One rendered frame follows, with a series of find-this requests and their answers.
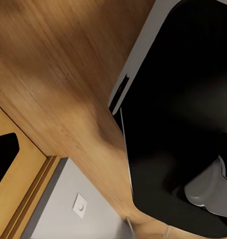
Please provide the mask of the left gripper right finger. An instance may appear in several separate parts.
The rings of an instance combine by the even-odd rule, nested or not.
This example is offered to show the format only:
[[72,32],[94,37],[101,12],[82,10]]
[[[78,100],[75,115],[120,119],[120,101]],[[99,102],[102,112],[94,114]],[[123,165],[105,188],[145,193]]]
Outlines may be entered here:
[[227,133],[222,132],[218,141],[217,150],[227,164]]

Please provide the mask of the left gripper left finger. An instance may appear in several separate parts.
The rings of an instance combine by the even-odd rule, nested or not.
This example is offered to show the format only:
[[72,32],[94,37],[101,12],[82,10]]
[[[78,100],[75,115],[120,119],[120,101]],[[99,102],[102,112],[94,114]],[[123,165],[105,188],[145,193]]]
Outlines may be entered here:
[[0,135],[0,182],[19,152],[19,144],[14,132]]

